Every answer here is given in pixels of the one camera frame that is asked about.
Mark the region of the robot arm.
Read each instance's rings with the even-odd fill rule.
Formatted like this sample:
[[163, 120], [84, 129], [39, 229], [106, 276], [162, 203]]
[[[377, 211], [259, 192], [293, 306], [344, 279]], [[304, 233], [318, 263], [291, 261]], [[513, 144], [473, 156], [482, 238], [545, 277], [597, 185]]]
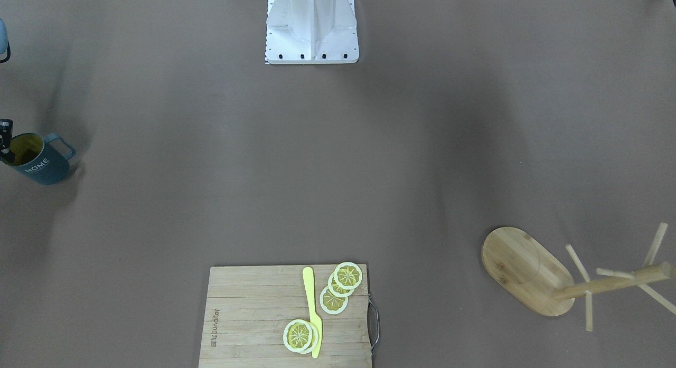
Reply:
[[[1, 63], [7, 62], [11, 58], [11, 48], [5, 22], [1, 20]], [[14, 152], [10, 151], [12, 130], [14, 122], [10, 119], [1, 120], [1, 150], [2, 160], [7, 163], [15, 161]]]

